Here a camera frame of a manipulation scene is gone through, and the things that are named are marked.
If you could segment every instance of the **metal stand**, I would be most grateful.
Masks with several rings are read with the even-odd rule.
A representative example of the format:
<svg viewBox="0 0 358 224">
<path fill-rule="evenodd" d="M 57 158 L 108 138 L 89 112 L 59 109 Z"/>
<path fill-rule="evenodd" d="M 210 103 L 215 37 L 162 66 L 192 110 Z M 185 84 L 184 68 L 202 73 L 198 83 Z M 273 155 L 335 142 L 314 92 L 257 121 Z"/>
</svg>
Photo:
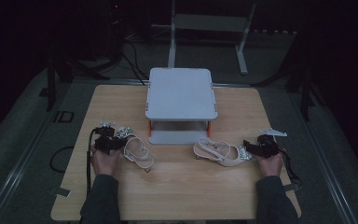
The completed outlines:
<svg viewBox="0 0 358 224">
<path fill-rule="evenodd" d="M 242 17 L 223 17 L 223 16 L 205 16 L 205 15 L 189 15 L 176 14 L 175 0 L 172 0 L 172 16 L 171 16 L 171 45 L 168 58 L 168 67 L 175 67 L 176 54 L 176 29 L 192 29 L 192 30 L 208 30 L 208 31 L 226 31 L 226 32 L 242 32 L 242 39 L 239 45 L 235 47 L 237 53 L 238 64 L 241 74 L 247 75 L 245 58 L 243 55 L 243 47 L 252 24 L 255 14 L 256 3 L 253 3 L 248 18 Z"/>
</svg>

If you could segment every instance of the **white sandal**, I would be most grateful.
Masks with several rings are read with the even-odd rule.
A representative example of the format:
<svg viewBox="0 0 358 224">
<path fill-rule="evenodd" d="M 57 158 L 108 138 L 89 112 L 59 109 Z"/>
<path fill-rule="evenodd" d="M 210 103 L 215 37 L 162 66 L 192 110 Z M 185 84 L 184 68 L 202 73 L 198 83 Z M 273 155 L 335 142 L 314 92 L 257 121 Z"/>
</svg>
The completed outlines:
<svg viewBox="0 0 358 224">
<path fill-rule="evenodd" d="M 193 150 L 196 159 L 206 158 L 223 166 L 239 165 L 252 158 L 244 146 L 234 147 L 225 142 L 211 142 L 209 139 L 200 139 Z"/>
<path fill-rule="evenodd" d="M 128 135 L 129 140 L 124 147 L 124 157 L 129 161 L 134 161 L 139 167 L 143 168 L 147 173 L 151 170 L 154 163 L 149 149 L 145 146 L 144 141 L 134 134 Z"/>
</svg>

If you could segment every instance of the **sandal strap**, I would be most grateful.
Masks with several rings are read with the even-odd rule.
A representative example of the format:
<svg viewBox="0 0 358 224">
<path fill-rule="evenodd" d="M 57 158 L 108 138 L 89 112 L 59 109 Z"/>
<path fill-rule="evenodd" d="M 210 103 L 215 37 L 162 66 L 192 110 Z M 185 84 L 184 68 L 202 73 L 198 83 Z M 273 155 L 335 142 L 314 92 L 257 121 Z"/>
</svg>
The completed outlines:
<svg viewBox="0 0 358 224">
<path fill-rule="evenodd" d="M 238 157 L 235 160 L 224 160 L 224 161 L 220 161 L 219 163 L 224 165 L 224 166 L 235 166 L 238 164 L 241 164 L 245 161 L 248 161 L 252 158 L 252 156 L 246 151 L 246 147 L 234 147 L 232 145 L 229 145 L 230 148 L 234 148 L 235 150 L 237 150 L 238 153 Z"/>
<path fill-rule="evenodd" d="M 131 134 L 129 136 L 132 136 L 132 138 L 130 138 L 126 144 L 126 146 L 124 147 L 124 156 L 129 159 L 130 161 L 133 161 L 133 159 L 136 159 L 136 160 L 139 160 L 139 161 L 144 161 L 146 160 L 148 157 L 149 157 L 149 149 L 145 146 L 145 143 L 144 141 L 137 137 L 135 134 Z M 141 142 L 141 150 L 142 151 L 146 151 L 146 155 L 144 155 L 143 157 L 139 157 L 137 155 L 135 155 L 131 150 L 127 149 L 127 145 L 130 141 L 133 141 L 133 140 L 139 140 Z"/>
<path fill-rule="evenodd" d="M 214 154 L 214 155 L 217 157 L 217 158 L 208 157 L 209 160 L 211 160 L 211 161 L 223 161 L 223 160 L 228 156 L 228 154 L 227 154 L 226 156 L 224 156 L 224 155 L 218 153 L 216 150 L 213 150 L 213 149 L 211 149 L 210 147 L 207 147 L 207 146 L 206 146 L 206 145 L 212 145 L 212 147 L 214 147 L 214 146 L 217 145 L 217 144 L 227 145 L 227 147 L 228 147 L 228 154 L 229 154 L 229 151 L 231 150 L 231 147 L 230 147 L 229 144 L 226 143 L 226 142 L 211 142 L 211 141 L 208 140 L 208 139 L 202 139 L 202 138 L 199 140 L 199 146 L 200 146 L 202 149 L 204 149 L 204 150 L 207 151 L 207 152 L 210 152 L 211 154 Z"/>
</svg>

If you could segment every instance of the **wooden table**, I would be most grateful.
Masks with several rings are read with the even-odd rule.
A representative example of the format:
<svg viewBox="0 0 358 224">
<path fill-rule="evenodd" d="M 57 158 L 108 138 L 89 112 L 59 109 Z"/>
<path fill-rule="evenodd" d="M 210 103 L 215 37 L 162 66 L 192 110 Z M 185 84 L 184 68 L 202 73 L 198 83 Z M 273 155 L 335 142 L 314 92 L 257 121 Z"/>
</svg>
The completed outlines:
<svg viewBox="0 0 358 224">
<path fill-rule="evenodd" d="M 257 90 L 214 88 L 218 118 L 212 122 L 211 139 L 239 145 L 255 143 L 259 130 L 270 127 Z M 69 197 L 58 196 L 51 211 L 55 220 L 79 220 L 86 199 L 86 151 L 92 129 L 102 120 L 129 126 L 144 139 L 155 158 L 146 173 L 134 162 L 121 158 L 117 172 L 119 207 L 123 220 L 254 219 L 255 182 L 261 178 L 256 161 L 224 167 L 215 161 L 196 160 L 192 146 L 148 143 L 145 117 L 147 87 L 98 86 L 89 104 L 61 188 Z M 289 184 L 286 170 L 283 184 Z M 293 191 L 287 192 L 298 215 L 301 211 Z"/>
</svg>

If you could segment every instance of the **hand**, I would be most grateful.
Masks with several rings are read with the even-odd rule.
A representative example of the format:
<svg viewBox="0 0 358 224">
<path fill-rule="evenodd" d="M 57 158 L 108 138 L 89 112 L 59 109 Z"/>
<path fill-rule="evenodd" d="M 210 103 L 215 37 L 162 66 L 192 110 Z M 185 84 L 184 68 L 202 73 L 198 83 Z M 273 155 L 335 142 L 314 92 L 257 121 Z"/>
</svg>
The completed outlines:
<svg viewBox="0 0 358 224">
<path fill-rule="evenodd" d="M 275 156 L 270 158 L 259 157 L 255 155 L 255 158 L 258 161 L 258 165 L 260 167 L 261 174 L 266 177 L 270 175 L 281 174 L 281 169 L 283 166 L 282 153 L 278 153 Z"/>
<path fill-rule="evenodd" d="M 107 155 L 100 150 L 96 150 L 94 146 L 92 146 L 91 151 L 94 152 L 91 157 L 94 173 L 96 175 L 111 175 L 114 177 L 122 150 L 116 150 L 113 155 Z"/>
</svg>

